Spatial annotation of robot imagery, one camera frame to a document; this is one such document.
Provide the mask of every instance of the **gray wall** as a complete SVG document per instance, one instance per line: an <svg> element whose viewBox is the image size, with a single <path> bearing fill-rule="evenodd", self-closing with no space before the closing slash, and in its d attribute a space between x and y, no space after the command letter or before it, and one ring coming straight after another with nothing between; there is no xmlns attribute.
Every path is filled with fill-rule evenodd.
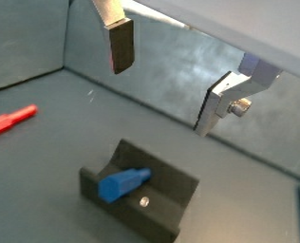
<svg viewBox="0 0 300 243"><path fill-rule="evenodd" d="M137 23L137 61L114 76L98 13L89 0L74 1L65 66L193 125L207 89L237 71L243 51L195 30L129 16ZM300 79L284 73L252 100L247 116L231 115L213 134L300 177Z"/></svg>
<svg viewBox="0 0 300 243"><path fill-rule="evenodd" d="M0 87L64 66L69 0L0 0Z"/></svg>

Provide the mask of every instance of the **black metal bracket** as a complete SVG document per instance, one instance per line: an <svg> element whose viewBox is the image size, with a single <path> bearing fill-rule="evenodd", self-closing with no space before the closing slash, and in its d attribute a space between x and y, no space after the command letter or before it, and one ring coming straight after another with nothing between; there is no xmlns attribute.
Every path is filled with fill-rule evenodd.
<svg viewBox="0 0 300 243"><path fill-rule="evenodd" d="M129 168L152 169L151 180L129 195L109 204L98 197L98 182L108 175ZM81 193L151 242L172 243L180 233L180 223L199 185L199 179L123 140L113 158L100 174L81 169ZM149 204L141 206L148 197Z"/></svg>

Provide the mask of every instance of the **bolt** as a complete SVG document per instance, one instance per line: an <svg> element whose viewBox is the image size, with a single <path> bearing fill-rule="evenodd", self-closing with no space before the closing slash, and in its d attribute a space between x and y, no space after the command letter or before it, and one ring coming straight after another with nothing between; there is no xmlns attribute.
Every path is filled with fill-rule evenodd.
<svg viewBox="0 0 300 243"><path fill-rule="evenodd" d="M239 101L233 102L229 106L228 112L235 113L239 117L243 117L252 105L252 102L249 100L240 99Z"/></svg>
<svg viewBox="0 0 300 243"><path fill-rule="evenodd" d="M140 206L141 207L147 207L148 206L148 204L149 204L149 197L148 196L145 196L143 199L141 199L141 201L140 201Z"/></svg>

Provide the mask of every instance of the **blue plastic object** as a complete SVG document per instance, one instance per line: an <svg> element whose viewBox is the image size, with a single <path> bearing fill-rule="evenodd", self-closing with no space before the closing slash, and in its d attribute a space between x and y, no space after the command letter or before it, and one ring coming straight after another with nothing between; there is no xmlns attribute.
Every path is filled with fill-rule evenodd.
<svg viewBox="0 0 300 243"><path fill-rule="evenodd" d="M133 192L152 177L149 168L131 169L104 178L98 183L98 196L109 203Z"/></svg>

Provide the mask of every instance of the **gray surface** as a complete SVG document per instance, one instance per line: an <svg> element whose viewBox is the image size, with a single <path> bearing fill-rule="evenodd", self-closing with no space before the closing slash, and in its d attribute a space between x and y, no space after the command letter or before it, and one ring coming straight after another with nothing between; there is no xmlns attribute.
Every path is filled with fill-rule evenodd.
<svg viewBox="0 0 300 243"><path fill-rule="evenodd" d="M195 125L207 89L228 70L237 71L243 52L197 31L135 15L137 61L114 76L92 7L89 0L72 6L65 65ZM213 133L300 177L300 79L284 73L252 100L245 117L231 115Z"/></svg>
<svg viewBox="0 0 300 243"><path fill-rule="evenodd" d="M65 66L196 122L207 89L229 69L237 71L243 52L195 30L136 14L128 16L136 21L137 58L135 65L114 75L100 15L89 0L76 0L69 13Z"/></svg>
<svg viewBox="0 0 300 243"><path fill-rule="evenodd" d="M29 103L0 135L0 243L145 242L80 197L121 138L201 179L177 243L300 243L294 178L66 71L0 91L0 113Z"/></svg>
<svg viewBox="0 0 300 243"><path fill-rule="evenodd" d="M68 0L0 0L0 87L64 66Z"/></svg>
<svg viewBox="0 0 300 243"><path fill-rule="evenodd" d="M139 0L300 77L300 0Z"/></svg>

